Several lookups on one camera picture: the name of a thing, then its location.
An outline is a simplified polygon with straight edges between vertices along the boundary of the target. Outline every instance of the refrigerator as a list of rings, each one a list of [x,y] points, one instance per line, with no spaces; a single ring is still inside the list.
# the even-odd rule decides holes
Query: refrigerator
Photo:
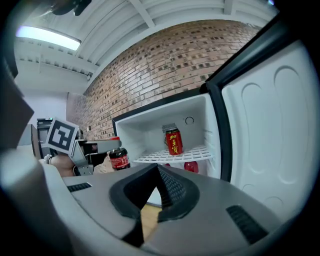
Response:
[[[279,16],[200,88],[112,119],[132,167],[157,163],[229,182],[285,222],[304,206],[320,160],[320,94],[313,62]],[[183,154],[170,155],[176,126]],[[155,189],[149,204],[161,205]]]

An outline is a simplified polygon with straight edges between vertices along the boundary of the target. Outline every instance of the bottle label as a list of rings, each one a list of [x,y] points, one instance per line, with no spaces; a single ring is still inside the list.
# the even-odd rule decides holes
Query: bottle label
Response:
[[[127,155],[117,157],[117,158],[110,158],[112,168],[122,168],[129,164],[129,159]]]

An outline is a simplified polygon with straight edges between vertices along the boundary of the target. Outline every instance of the white wall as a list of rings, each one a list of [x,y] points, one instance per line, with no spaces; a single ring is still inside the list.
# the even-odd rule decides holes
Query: white wall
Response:
[[[67,92],[44,91],[44,90],[21,90],[25,102],[33,109],[34,114],[29,124],[37,127],[37,119],[52,117],[66,120]]]

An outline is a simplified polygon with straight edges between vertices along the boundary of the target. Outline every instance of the brick wall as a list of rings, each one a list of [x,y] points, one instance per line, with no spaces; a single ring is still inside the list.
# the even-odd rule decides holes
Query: brick wall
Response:
[[[115,58],[84,95],[69,94],[66,118],[80,125],[89,140],[112,137],[112,118],[200,87],[259,29],[237,21],[206,20],[152,34]]]

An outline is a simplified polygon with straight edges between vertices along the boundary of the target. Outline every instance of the wall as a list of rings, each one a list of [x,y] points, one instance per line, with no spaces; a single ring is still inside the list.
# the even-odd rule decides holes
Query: wall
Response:
[[[33,109],[34,114],[28,124],[37,128],[37,119],[57,117],[66,120],[67,92],[50,92],[23,89],[25,102]]]
[[[112,118],[199,88],[259,27],[230,20],[188,22],[146,37],[115,58],[84,95],[72,94],[67,120],[88,139],[114,136]]]

